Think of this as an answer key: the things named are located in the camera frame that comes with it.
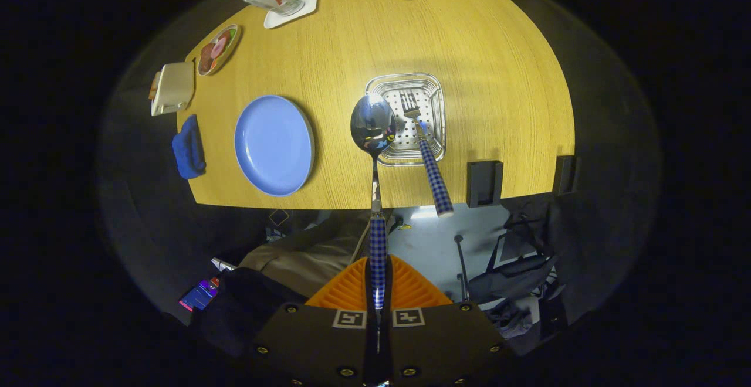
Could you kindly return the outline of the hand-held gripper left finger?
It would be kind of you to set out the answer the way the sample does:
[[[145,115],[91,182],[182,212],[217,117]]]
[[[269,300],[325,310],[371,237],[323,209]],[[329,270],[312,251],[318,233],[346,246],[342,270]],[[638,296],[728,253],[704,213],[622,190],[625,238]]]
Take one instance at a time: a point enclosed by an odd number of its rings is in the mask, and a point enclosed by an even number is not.
[[[250,369],[273,386],[365,386],[376,350],[371,293],[361,258],[308,301],[282,304],[252,341]]]

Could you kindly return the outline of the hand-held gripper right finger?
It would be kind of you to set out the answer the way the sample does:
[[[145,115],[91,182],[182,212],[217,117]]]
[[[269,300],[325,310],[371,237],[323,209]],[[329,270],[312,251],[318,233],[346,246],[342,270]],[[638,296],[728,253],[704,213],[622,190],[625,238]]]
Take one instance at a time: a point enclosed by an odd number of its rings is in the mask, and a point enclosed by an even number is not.
[[[512,363],[512,349],[471,301],[453,302],[391,256],[383,351],[391,386],[484,386]]]

